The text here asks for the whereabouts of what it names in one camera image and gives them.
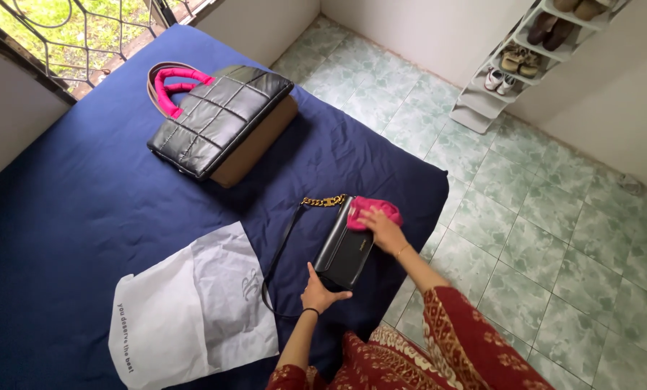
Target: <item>green marble tile floor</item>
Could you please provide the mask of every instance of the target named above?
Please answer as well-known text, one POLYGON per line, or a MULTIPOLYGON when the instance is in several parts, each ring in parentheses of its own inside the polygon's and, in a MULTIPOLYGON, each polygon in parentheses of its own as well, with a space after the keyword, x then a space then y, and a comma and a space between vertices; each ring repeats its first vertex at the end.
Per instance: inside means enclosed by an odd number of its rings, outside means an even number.
MULTIPOLYGON (((647 389, 647 194, 503 114, 450 120, 459 90, 319 17, 273 70, 449 172, 422 257, 556 389, 647 389)), ((406 279, 384 317, 423 345, 406 279)))

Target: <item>green grass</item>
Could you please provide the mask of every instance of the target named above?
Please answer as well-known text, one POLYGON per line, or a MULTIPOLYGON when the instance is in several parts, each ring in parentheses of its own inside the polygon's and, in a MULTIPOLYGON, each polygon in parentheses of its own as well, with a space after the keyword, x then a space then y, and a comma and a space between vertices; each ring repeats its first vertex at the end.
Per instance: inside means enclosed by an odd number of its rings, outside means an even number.
MULTIPOLYGON (((33 21, 52 26, 60 24, 68 16, 68 2, 66 0, 16 0, 18 7, 33 21)), ((12 5, 12 0, 5 0, 12 5)), ((81 0, 88 12, 119 18, 119 0, 81 0)), ((72 2, 73 12, 68 23, 56 29, 44 29, 35 26, 35 29, 51 42, 75 44, 83 47, 86 34, 84 31, 84 13, 72 2)), ((143 0, 122 0, 122 16, 124 22, 147 24, 148 11, 143 0)), ((122 29, 122 45, 138 37, 146 29, 130 26, 107 19, 88 15, 87 45, 90 49, 104 49, 119 51, 119 33, 122 29)), ((45 63, 44 44, 32 32, 28 31, 18 20, 9 14, 0 5, 0 28, 6 31, 20 45, 31 52, 35 57, 45 63)), ((86 52, 83 49, 73 49, 61 45, 49 44, 49 61, 54 64, 67 64, 85 66, 86 52)), ((99 69, 113 54, 90 52, 90 67, 99 69)), ((50 69, 62 77, 85 78, 85 71, 70 67, 51 65, 50 69)))

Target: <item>woman's left hand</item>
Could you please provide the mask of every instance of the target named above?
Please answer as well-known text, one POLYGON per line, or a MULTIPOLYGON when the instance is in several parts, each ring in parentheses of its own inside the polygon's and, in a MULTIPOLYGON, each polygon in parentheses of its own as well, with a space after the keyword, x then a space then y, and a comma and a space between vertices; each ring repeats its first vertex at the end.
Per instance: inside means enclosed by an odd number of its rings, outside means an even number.
POLYGON ((324 285, 319 280, 312 263, 307 263, 307 268, 309 268, 309 283, 307 287, 304 288, 304 292, 300 296, 302 298, 302 307, 307 309, 311 307, 316 309, 319 313, 323 313, 324 310, 328 309, 332 303, 337 300, 348 299, 353 296, 353 293, 350 291, 343 291, 339 293, 333 293, 328 291, 324 285))

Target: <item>white dust bag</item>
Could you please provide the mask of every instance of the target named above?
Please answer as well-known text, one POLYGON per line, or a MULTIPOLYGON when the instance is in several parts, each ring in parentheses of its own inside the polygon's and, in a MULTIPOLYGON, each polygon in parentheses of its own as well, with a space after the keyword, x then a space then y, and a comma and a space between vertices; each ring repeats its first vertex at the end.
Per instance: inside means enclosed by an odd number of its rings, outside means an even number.
POLYGON ((240 222, 121 278, 109 351, 122 382, 129 389, 162 389, 277 355, 262 281, 240 222))

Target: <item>tan leather bag bottom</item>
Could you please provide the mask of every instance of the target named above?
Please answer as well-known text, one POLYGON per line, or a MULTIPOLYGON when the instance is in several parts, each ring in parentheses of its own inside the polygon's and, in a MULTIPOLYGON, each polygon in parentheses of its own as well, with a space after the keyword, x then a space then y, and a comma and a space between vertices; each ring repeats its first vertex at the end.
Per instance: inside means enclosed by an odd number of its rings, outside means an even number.
POLYGON ((297 102, 287 95, 210 178, 225 188, 239 183, 297 115, 297 102))

